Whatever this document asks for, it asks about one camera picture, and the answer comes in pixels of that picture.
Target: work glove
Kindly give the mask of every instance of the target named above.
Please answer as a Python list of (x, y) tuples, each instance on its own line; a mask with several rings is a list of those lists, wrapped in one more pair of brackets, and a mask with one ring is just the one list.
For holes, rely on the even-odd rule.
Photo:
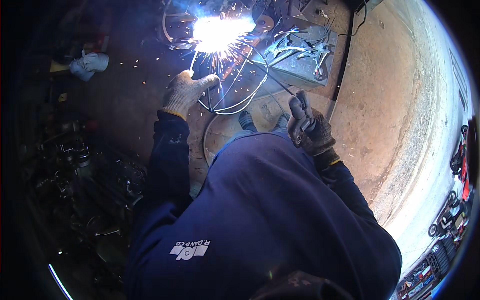
[(192, 80), (193, 71), (185, 70), (173, 78), (168, 84), (168, 91), (165, 94), (166, 105), (162, 108), (164, 112), (179, 116), (187, 120), (188, 110), (205, 96), (205, 90), (218, 83), (217, 75), (208, 75), (199, 80)]
[[(312, 108), (304, 90), (296, 92), (296, 97), (288, 101), (292, 115), (288, 120), (288, 134), (296, 147), (302, 147), (308, 155), (313, 156), (315, 165), (324, 169), (337, 163), (340, 157), (335, 153), (333, 146), (336, 141), (332, 137), (332, 126), (325, 117)], [(315, 127), (300, 130), (300, 126), (310, 120)]]

